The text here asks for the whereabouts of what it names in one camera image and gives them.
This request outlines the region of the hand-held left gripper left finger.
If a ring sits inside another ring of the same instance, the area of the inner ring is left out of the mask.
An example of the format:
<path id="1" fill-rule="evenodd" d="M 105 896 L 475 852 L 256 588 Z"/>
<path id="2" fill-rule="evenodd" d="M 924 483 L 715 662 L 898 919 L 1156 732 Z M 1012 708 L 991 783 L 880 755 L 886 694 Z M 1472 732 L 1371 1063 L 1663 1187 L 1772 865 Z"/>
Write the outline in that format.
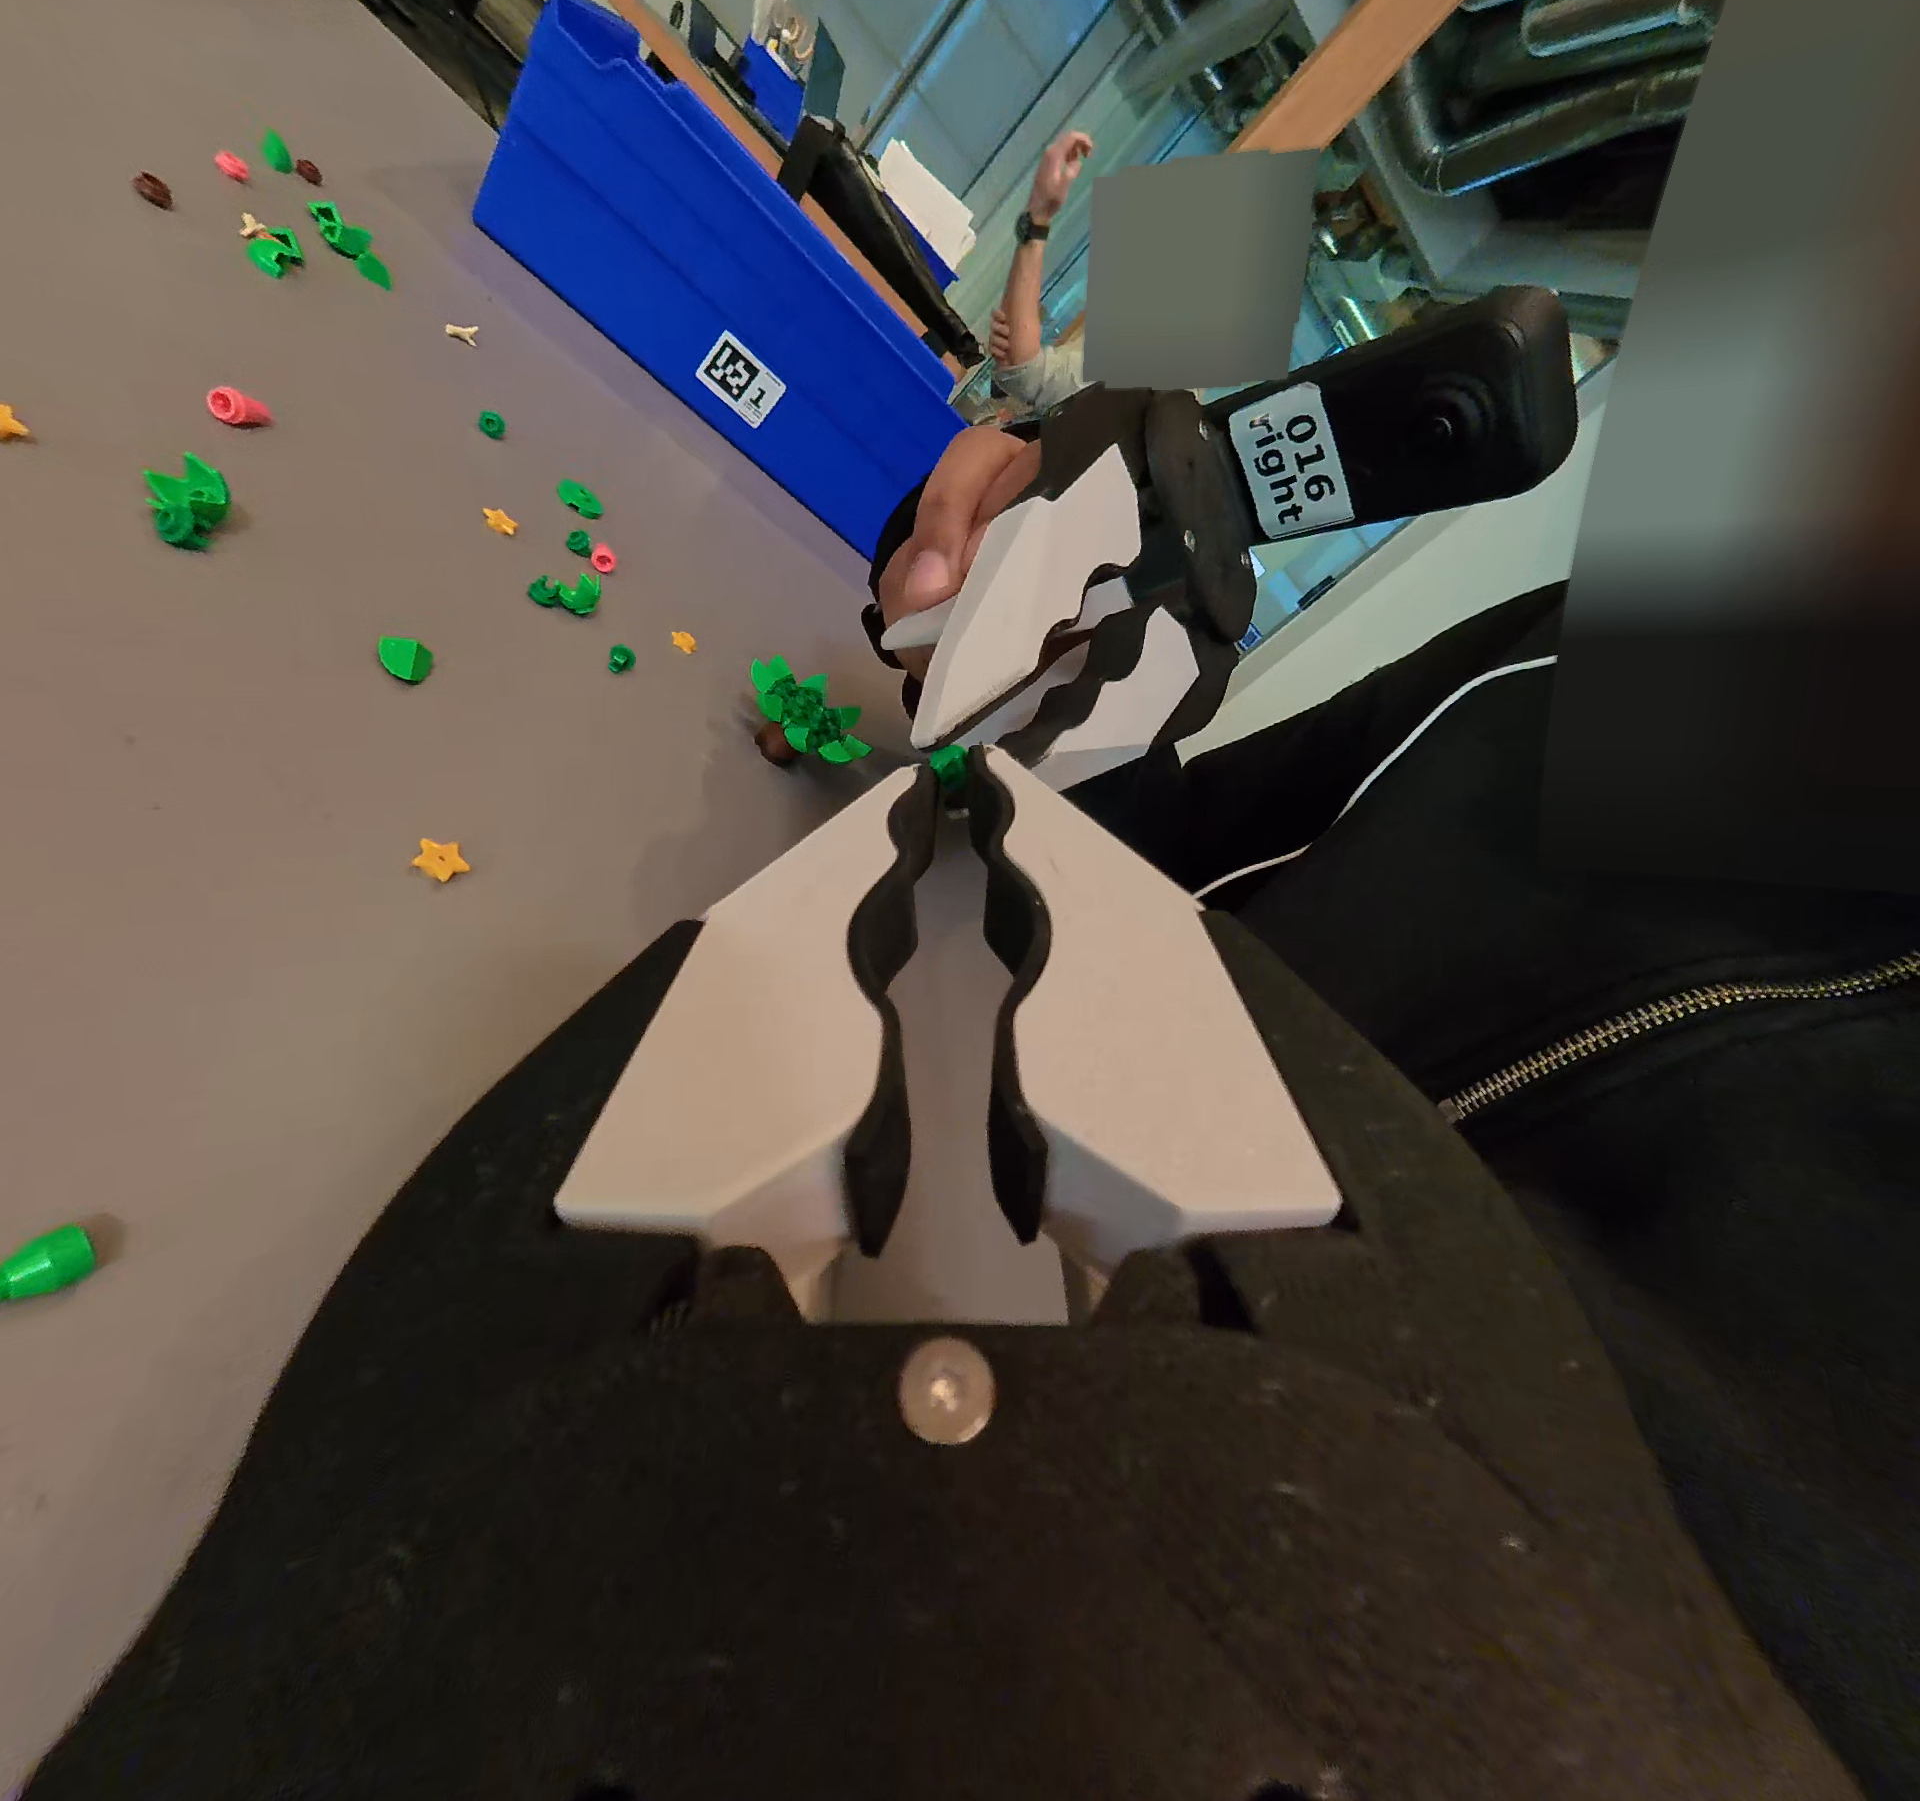
<path id="1" fill-rule="evenodd" d="M 760 1248 L 795 1300 L 886 1248 L 913 1150 L 889 990 L 940 819 L 936 774 L 898 770 L 709 905 L 555 1196 L 566 1226 Z"/>

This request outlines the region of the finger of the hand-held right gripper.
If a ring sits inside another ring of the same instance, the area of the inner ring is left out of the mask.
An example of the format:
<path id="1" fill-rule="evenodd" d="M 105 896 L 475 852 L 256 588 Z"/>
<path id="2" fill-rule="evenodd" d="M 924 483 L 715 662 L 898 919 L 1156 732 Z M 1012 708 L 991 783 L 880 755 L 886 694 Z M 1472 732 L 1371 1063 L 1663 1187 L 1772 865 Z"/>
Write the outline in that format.
<path id="1" fill-rule="evenodd" d="M 1088 588 L 1134 567 L 1140 544 L 1140 489 L 1122 445 L 1061 492 L 998 512 L 962 588 L 907 615 L 907 646 L 931 650 L 913 746 L 928 755 L 1026 692 L 1047 671 L 1050 637 L 1080 622 Z"/>
<path id="2" fill-rule="evenodd" d="M 1186 626 L 1122 594 L 1088 594 L 1041 665 L 992 711 L 992 741 L 1053 790 L 1146 758 L 1202 679 Z"/>

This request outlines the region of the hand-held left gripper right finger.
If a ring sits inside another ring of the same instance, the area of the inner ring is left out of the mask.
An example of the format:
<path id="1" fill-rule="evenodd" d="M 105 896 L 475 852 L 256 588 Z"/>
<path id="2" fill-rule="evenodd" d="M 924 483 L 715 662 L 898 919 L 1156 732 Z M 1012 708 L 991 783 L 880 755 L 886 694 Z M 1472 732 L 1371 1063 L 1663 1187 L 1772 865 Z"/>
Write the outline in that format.
<path id="1" fill-rule="evenodd" d="M 997 1010 L 986 1154 L 1018 1239 L 1128 1254 L 1325 1229 L 1313 1130 L 1202 904 L 998 749 L 970 755 Z"/>

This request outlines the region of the person's right forearm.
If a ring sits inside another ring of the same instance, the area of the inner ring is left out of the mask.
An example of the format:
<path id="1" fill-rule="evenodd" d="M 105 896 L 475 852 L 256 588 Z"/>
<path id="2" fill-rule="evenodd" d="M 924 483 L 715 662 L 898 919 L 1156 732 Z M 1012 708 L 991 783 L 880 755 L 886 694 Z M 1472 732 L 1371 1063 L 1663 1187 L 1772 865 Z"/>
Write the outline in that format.
<path id="1" fill-rule="evenodd" d="M 1527 589 L 1325 703 L 1189 761 L 1156 749 L 1067 798 L 1189 895 L 1238 905 L 1331 835 L 1456 708 L 1508 679 L 1545 676 L 1566 598 L 1566 580 Z"/>

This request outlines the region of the person's right hand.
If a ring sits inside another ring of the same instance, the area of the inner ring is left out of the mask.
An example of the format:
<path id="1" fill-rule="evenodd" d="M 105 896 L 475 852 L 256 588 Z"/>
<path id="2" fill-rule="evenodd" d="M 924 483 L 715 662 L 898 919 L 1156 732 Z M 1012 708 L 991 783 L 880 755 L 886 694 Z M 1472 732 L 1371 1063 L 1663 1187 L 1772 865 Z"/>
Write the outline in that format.
<path id="1" fill-rule="evenodd" d="M 1012 509 L 1037 473 L 1041 419 L 962 430 L 882 525 L 870 558 L 867 626 L 949 603 L 965 580 L 986 525 Z"/>

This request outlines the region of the green toy bush brown base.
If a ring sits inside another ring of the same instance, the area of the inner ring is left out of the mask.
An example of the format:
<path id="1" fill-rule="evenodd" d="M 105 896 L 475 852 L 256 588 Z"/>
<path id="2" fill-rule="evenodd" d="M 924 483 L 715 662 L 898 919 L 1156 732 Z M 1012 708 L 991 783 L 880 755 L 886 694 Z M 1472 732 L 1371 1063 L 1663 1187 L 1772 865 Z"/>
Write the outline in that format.
<path id="1" fill-rule="evenodd" d="M 857 735 L 858 708 L 828 703 L 828 676 L 798 676 L 788 659 L 751 662 L 751 685 L 763 723 L 757 750 L 776 765 L 795 758 L 848 765 L 870 755 Z"/>

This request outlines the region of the blue plastic bin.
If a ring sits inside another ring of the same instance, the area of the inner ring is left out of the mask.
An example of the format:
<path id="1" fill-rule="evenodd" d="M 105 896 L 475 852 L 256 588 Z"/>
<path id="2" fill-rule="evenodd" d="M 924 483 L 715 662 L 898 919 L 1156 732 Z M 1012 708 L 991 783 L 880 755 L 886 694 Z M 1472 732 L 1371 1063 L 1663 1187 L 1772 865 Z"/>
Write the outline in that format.
<path id="1" fill-rule="evenodd" d="M 470 218 L 865 555 L 961 430 L 943 360 L 603 3 L 542 3 Z"/>

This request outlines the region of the person's black jacket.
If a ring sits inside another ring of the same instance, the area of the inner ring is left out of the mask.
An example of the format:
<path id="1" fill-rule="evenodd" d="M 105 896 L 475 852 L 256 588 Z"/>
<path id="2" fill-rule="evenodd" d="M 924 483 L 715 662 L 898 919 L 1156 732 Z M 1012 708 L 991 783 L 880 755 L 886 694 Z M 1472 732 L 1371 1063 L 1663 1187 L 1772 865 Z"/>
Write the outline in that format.
<path id="1" fill-rule="evenodd" d="M 1915 1798 L 1918 895 L 1557 865 L 1550 685 L 1223 905 L 1517 1192 L 1772 1667 Z"/>

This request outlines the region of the green ridged stem piece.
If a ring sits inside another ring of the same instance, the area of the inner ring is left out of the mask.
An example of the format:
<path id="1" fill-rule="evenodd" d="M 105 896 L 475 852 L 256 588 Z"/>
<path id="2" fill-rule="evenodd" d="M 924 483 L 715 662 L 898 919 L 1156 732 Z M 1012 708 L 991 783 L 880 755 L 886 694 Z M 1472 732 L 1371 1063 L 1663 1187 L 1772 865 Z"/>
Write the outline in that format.
<path id="1" fill-rule="evenodd" d="M 99 1269 L 90 1232 L 77 1223 L 29 1236 L 2 1259 L 2 1303 L 26 1303 L 86 1281 Z"/>

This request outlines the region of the green curled leaves piece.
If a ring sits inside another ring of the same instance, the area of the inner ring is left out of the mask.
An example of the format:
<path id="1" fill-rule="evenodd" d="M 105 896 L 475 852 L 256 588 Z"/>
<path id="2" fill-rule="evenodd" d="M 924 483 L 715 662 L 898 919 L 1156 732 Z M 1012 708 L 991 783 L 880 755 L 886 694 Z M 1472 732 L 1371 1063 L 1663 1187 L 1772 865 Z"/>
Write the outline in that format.
<path id="1" fill-rule="evenodd" d="M 174 547 L 202 550 L 227 522 L 227 477 L 192 449 L 183 452 L 180 473 L 145 468 L 143 485 L 154 537 Z"/>

